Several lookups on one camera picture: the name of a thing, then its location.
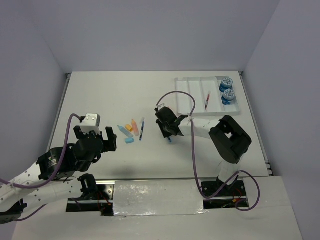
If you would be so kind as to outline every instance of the red wire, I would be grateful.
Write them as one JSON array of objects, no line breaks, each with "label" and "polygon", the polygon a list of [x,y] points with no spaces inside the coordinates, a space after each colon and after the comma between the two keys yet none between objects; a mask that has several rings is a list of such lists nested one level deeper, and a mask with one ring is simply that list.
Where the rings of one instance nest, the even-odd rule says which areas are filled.
[{"label": "red wire", "polygon": [[241,199],[241,197],[242,197],[242,193],[241,193],[241,191],[240,191],[238,188],[236,188],[235,190],[237,190],[237,191],[240,193],[240,197],[236,199],[236,201],[238,202],[238,201]]},{"label": "red wire", "polygon": [[101,212],[100,205],[99,205],[99,193],[98,193],[98,209]]},{"label": "red wire", "polygon": [[111,203],[108,201],[108,199],[106,199],[105,197],[104,197],[104,195],[100,192],[100,194],[101,194],[101,196],[104,198],[104,200],[106,200],[106,202],[108,203],[108,205],[110,206],[111,205]]}]

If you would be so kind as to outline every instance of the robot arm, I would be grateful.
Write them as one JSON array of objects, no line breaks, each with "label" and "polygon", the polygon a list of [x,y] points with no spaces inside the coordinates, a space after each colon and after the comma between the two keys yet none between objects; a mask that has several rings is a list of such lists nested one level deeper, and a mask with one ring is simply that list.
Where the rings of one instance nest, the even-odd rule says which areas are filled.
[{"label": "robot arm", "polygon": [[[191,120],[187,115],[177,117],[168,107],[156,108],[155,111],[158,118],[156,123],[164,138],[192,134]],[[248,151],[251,138],[231,116],[224,116],[220,120],[193,118],[192,121],[194,135],[211,139],[224,159],[218,180],[226,182],[239,170],[241,157]],[[236,179],[234,177],[227,185],[233,184]]]},{"label": "robot arm", "polygon": [[[75,172],[86,172],[91,164],[100,160],[102,153],[116,151],[117,136],[112,127],[105,128],[108,140],[104,140],[99,124],[98,114],[88,113],[81,117],[80,126],[73,129],[78,141],[76,144],[67,145],[63,162],[52,181],[72,177]],[[86,175],[71,181],[72,184],[70,181],[50,182],[45,187],[37,187],[52,176],[58,167],[62,152],[63,147],[52,148],[39,157],[28,170],[12,179],[10,184],[0,186],[0,224],[18,219],[24,209],[28,210],[60,199],[88,194],[85,191],[89,186],[88,176],[84,177]],[[94,177],[90,179],[91,182],[94,181],[90,183],[91,186],[94,186],[96,184]],[[28,186],[29,189],[16,187],[14,184]]]}]

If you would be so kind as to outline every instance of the red pen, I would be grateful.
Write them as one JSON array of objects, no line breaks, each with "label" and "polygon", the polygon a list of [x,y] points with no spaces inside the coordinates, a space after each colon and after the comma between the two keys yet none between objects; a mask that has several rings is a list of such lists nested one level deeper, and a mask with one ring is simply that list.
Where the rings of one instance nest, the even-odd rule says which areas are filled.
[{"label": "red pen", "polygon": [[211,94],[211,91],[209,91],[208,93],[208,97],[206,98],[206,101],[205,101],[205,110],[207,111],[207,107],[208,107],[208,103],[209,103],[209,99],[210,99],[210,94]]}]

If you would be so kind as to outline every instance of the white wall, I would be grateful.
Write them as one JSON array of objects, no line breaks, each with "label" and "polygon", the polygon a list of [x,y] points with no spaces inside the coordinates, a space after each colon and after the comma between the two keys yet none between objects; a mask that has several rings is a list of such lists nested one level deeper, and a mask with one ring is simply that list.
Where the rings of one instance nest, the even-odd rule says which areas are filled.
[{"label": "white wall", "polygon": [[[45,153],[65,76],[17,0],[0,2],[0,177],[10,180]],[[15,223],[0,225],[11,239]]]},{"label": "white wall", "polygon": [[243,70],[279,0],[31,0],[65,72]]},{"label": "white wall", "polygon": [[271,166],[304,240],[319,239],[320,1],[281,0],[244,70]]}]

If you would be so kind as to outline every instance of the white tray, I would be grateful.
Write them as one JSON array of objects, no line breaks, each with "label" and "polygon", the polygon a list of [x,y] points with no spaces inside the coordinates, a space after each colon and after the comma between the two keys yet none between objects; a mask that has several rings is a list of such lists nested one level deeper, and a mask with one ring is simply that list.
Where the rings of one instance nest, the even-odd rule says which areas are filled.
[{"label": "white tray", "polygon": [[[205,117],[205,116],[224,116],[224,115],[239,115],[240,108],[237,101],[237,92],[235,93],[235,98],[230,105],[223,105],[222,95],[219,86],[223,78],[227,76],[218,77],[184,77],[182,79],[176,78],[175,89],[177,91],[182,91],[191,94],[195,99],[195,110],[193,116],[195,117]],[[205,109],[205,104],[209,91],[210,99]],[[190,114],[193,101],[190,97],[185,94],[176,94],[176,104],[178,114]]]}]

